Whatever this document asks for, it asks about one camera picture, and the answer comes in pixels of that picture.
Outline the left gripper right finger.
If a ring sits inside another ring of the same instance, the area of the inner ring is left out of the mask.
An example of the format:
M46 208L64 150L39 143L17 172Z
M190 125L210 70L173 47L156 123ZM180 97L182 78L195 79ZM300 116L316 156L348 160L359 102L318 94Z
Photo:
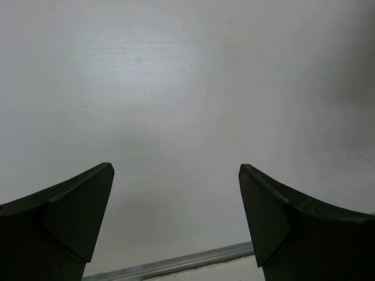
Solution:
M249 164L238 179L266 280L374 279L374 215L315 199Z

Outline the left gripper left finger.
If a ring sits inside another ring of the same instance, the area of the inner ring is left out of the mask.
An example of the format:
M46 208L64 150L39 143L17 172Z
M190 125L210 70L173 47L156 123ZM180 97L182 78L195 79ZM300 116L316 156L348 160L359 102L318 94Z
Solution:
M1 280L81 280L113 180L114 168L104 162L1 205Z

